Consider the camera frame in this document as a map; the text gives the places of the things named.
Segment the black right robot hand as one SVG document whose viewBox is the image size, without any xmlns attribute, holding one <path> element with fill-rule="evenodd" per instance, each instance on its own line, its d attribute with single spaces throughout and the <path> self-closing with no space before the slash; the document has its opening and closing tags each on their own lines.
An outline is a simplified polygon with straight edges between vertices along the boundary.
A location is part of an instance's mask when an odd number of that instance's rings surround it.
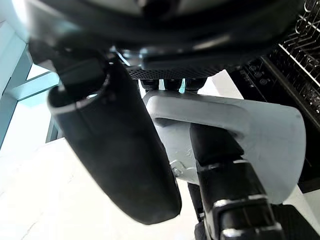
<svg viewBox="0 0 320 240">
<path fill-rule="evenodd" d="M 62 85 L 48 107 L 81 163 L 134 220 L 182 208 L 173 162 L 195 169 L 210 224 L 274 223 L 294 189 L 306 132 L 289 106 L 165 90 L 141 97 L 131 69 L 200 78 L 266 54 L 301 0 L 27 0 L 29 52 Z"/>
</svg>

